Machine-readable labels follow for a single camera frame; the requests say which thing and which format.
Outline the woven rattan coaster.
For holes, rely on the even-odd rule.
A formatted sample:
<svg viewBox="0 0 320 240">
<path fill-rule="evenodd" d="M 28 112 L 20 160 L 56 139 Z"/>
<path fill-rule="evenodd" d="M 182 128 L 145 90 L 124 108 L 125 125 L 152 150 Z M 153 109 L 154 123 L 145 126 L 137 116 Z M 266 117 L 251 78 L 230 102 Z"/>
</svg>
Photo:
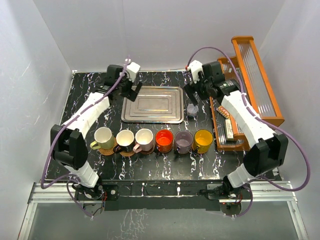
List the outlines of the woven rattan coaster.
<svg viewBox="0 0 320 240">
<path fill-rule="evenodd" d="M 120 155 L 123 157 L 131 157 L 135 154 L 135 152 L 132 149 L 124 149 L 120 152 Z"/>
<path fill-rule="evenodd" d="M 114 152 L 114 148 L 116 146 L 117 146 L 117 142 L 115 142 L 114 145 L 109 149 L 99 148 L 98 151 L 100 152 L 101 155 L 111 156 L 111 155 L 113 155 L 115 153 Z"/>
</svg>

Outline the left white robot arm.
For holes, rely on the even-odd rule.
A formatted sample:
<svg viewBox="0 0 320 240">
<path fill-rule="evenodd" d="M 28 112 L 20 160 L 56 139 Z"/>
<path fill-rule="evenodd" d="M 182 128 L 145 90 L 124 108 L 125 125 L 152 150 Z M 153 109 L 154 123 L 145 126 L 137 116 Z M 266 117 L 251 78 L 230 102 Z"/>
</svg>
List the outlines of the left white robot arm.
<svg viewBox="0 0 320 240">
<path fill-rule="evenodd" d="M 86 135 L 99 116 L 109 108 L 109 95 L 118 95 L 135 101 L 142 83 L 135 88 L 134 81 L 140 65 L 127 59 L 124 66 L 111 64 L 106 76 L 100 80 L 80 109 L 62 125 L 55 124 L 50 130 L 50 149 L 45 162 L 57 161 L 69 171 L 69 176 L 84 187 L 86 194 L 93 200 L 103 195 L 99 176 L 90 166 Z"/>
</svg>

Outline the cream yellow mug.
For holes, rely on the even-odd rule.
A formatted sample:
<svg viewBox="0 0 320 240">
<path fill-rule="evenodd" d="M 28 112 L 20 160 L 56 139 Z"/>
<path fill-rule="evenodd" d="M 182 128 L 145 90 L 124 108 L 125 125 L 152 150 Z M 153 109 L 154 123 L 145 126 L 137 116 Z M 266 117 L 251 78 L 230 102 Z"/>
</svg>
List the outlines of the cream yellow mug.
<svg viewBox="0 0 320 240">
<path fill-rule="evenodd" d="M 94 133 L 94 141 L 89 145 L 92 150 L 109 150 L 114 147 L 115 138 L 108 127 L 100 127 Z"/>
</svg>

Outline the pink mug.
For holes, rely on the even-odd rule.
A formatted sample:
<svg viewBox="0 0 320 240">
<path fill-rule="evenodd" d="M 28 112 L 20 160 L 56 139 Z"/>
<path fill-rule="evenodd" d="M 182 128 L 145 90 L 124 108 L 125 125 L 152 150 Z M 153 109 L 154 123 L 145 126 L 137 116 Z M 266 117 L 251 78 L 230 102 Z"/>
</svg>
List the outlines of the pink mug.
<svg viewBox="0 0 320 240">
<path fill-rule="evenodd" d="M 141 151 L 148 152 L 154 147 L 154 135 L 151 130 L 147 128 L 140 129 L 135 134 L 135 146 L 133 151 L 139 153 Z"/>
</svg>

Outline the lilac mug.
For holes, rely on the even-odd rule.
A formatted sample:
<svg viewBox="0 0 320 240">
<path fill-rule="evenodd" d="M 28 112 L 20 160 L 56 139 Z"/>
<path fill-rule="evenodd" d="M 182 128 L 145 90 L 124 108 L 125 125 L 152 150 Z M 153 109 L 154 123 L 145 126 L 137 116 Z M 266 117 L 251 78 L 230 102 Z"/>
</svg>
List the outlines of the lilac mug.
<svg viewBox="0 0 320 240">
<path fill-rule="evenodd" d="M 193 135 L 189 131 L 179 131 L 174 136 L 174 152 L 176 154 L 187 154 L 194 141 Z"/>
</svg>

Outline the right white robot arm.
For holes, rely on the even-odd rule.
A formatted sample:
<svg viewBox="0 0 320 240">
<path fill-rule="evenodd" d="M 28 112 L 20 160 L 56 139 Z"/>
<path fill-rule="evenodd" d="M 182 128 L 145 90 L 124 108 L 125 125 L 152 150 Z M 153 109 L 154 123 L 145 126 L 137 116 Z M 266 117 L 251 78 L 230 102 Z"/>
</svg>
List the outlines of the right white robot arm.
<svg viewBox="0 0 320 240">
<path fill-rule="evenodd" d="M 277 168 L 284 163 L 288 138 L 284 134 L 276 134 L 261 118 L 248 102 L 245 94 L 235 79 L 226 79 L 218 61 L 202 64 L 194 60 L 186 70 L 192 80 L 184 86 L 184 90 L 193 103 L 197 105 L 194 94 L 202 100 L 214 98 L 234 118 L 244 133 L 249 151 L 243 163 L 223 178 L 222 185 L 216 188 L 221 195 L 233 199 L 240 194 L 244 184 L 256 177 Z"/>
</svg>

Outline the dark brown wooden coaster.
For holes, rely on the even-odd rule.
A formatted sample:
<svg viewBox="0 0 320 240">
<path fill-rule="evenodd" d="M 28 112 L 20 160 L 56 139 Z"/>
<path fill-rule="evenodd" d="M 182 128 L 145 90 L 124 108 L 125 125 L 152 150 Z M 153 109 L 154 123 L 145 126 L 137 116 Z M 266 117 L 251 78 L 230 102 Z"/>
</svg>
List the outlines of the dark brown wooden coaster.
<svg viewBox="0 0 320 240">
<path fill-rule="evenodd" d="M 140 154 L 143 154 L 143 155 L 150 155 L 150 154 L 152 154 L 154 151 L 155 151 L 155 146 L 153 146 L 153 147 L 152 147 L 150 150 L 148 150 L 148 151 L 141 150 L 139 153 L 140 153 Z"/>
</svg>

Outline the orange red mug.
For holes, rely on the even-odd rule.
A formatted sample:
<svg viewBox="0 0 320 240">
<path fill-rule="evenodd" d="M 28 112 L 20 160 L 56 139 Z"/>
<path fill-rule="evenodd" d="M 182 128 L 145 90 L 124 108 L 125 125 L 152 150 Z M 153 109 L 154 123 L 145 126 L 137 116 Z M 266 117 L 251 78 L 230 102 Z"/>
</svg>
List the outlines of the orange red mug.
<svg viewBox="0 0 320 240">
<path fill-rule="evenodd" d="M 168 153 L 173 147 L 174 135 L 170 130 L 159 130 L 155 135 L 155 148 L 160 153 Z"/>
</svg>

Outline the black mug white inside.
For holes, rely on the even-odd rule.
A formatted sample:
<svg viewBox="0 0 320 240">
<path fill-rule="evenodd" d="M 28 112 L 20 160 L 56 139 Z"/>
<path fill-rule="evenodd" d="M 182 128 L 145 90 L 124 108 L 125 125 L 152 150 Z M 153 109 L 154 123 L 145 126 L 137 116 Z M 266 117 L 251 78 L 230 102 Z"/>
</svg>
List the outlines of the black mug white inside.
<svg viewBox="0 0 320 240">
<path fill-rule="evenodd" d="M 130 130 L 122 130 L 120 131 L 115 138 L 117 144 L 113 148 L 114 153 L 130 153 L 133 151 L 135 146 L 135 136 L 134 133 Z"/>
</svg>

